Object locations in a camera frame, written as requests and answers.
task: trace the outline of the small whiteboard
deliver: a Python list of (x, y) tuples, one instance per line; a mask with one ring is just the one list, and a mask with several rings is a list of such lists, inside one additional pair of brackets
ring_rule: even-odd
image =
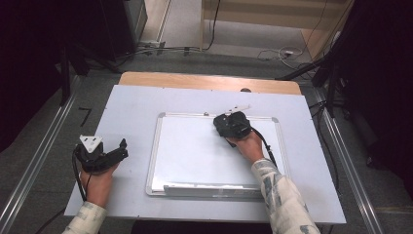
[[(261, 198), (251, 164), (213, 126), (216, 115), (161, 113), (152, 148), (146, 193), (161, 196)], [(280, 123), (246, 117), (271, 145), (279, 171), (288, 176)], [(264, 156), (269, 158), (263, 144)]]

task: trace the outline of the person's left hand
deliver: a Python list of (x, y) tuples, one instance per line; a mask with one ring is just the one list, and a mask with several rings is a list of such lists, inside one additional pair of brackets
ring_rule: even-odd
[(112, 188), (112, 175), (118, 168), (118, 165), (119, 164), (114, 165), (102, 174), (92, 174), (92, 176), (81, 169), (80, 180), (82, 181), (82, 186), (85, 190), (87, 190), (86, 200), (88, 202), (102, 208), (106, 207), (106, 204), (109, 201), (110, 190)]

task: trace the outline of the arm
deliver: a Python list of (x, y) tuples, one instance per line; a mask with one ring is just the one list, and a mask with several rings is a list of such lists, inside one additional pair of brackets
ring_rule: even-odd
[(258, 135), (252, 132), (246, 138), (228, 140), (252, 163), (252, 172), (261, 183), (273, 233), (319, 233), (295, 184), (264, 158)]
[(104, 209), (109, 200), (112, 175), (118, 165), (99, 175), (89, 175), (83, 170), (80, 174), (83, 187), (87, 187), (87, 201), (72, 219), (63, 234), (97, 233), (106, 218)]

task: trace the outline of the gray carpet floor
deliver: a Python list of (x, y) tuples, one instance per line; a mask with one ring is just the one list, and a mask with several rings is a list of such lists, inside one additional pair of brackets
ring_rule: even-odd
[[(182, 53), (164, 52), (157, 56), (136, 55), (121, 67), (125, 71), (156, 71), (191, 74), (214, 74), (243, 76), (256, 79), (274, 79), (292, 70), (278, 60), (261, 61), (256, 58), (240, 58), (194, 53), (185, 57)], [(112, 87), (119, 82), (120, 74), (107, 70), (93, 70), (83, 77), (82, 86), (73, 106), (56, 137), (48, 157), (36, 177), (35, 182), (21, 207), (10, 233), (34, 233), (46, 220), (64, 208), (75, 182), (71, 168), (71, 154), (79, 135), (93, 135), (97, 128)], [(301, 90), (309, 105), (316, 103), (315, 89), (308, 81), (298, 77)], [(11, 191), (19, 182), (31, 157), (56, 115), (60, 101), (57, 92), (27, 124), (16, 141), (0, 154), (0, 207), (4, 207)], [(91, 108), (92, 112), (83, 127), (85, 111), (79, 107)], [(337, 123), (350, 150), (353, 162), (362, 179), (370, 200), (376, 208), (412, 206), (402, 181), (389, 171), (378, 171), (365, 166), (367, 154), (357, 129), (345, 120), (341, 109), (336, 110)], [(321, 131), (332, 151), (337, 171), (332, 166), (327, 148), (322, 144), (327, 164), (334, 178), (339, 176), (340, 202), (347, 224), (335, 225), (331, 233), (367, 233), (353, 191), (348, 183), (343, 167), (337, 157), (333, 141), (323, 122)], [(411, 233), (413, 214), (401, 212), (380, 212), (378, 217), (386, 233)], [(43, 233), (60, 233), (71, 217), (60, 216)], [(107, 218), (101, 233), (130, 233), (134, 220)], [(328, 233), (329, 226), (319, 226), (322, 233)]]

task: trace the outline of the forearm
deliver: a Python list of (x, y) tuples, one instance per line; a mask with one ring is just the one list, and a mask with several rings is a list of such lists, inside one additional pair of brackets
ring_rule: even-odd
[(271, 161), (256, 161), (252, 171), (261, 182), (273, 233), (319, 233), (297, 187)]
[(63, 234), (97, 233), (106, 218), (107, 211), (90, 202), (85, 202), (64, 230)]

